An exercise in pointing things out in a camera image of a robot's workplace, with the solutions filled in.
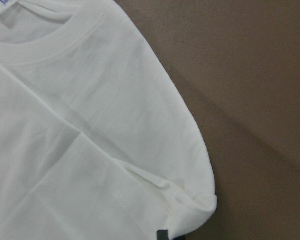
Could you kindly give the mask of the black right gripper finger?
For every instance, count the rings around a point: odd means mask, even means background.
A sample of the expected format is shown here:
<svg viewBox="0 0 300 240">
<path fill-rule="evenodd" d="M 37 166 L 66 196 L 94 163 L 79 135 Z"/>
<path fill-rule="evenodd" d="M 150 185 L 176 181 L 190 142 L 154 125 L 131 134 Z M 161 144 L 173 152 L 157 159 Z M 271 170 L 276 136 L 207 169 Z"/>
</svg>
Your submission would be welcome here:
<svg viewBox="0 0 300 240">
<path fill-rule="evenodd" d="M 169 240 L 169 231 L 165 230 L 158 230 L 156 233 L 157 240 Z"/>
</svg>

